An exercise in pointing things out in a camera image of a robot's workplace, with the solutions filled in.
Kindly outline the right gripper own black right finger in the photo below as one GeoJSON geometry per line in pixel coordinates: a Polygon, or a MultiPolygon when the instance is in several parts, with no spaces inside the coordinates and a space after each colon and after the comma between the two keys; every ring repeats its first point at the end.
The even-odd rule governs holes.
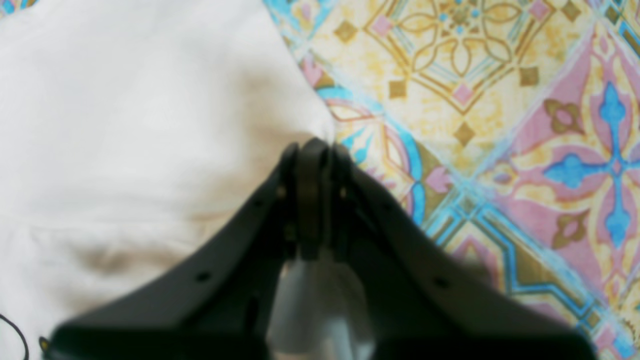
{"type": "Polygon", "coordinates": [[[334,256],[362,284],[373,360],[594,360],[577,330],[446,255],[343,146],[330,151],[334,256]]]}

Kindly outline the right gripper own black left finger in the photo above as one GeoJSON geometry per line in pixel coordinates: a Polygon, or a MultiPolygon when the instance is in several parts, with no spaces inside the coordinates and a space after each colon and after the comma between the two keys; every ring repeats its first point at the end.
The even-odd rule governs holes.
{"type": "Polygon", "coordinates": [[[269,177],[211,240],[164,275],[59,325],[46,360],[267,360],[281,269],[324,240],[320,139],[283,151],[269,177]]]}

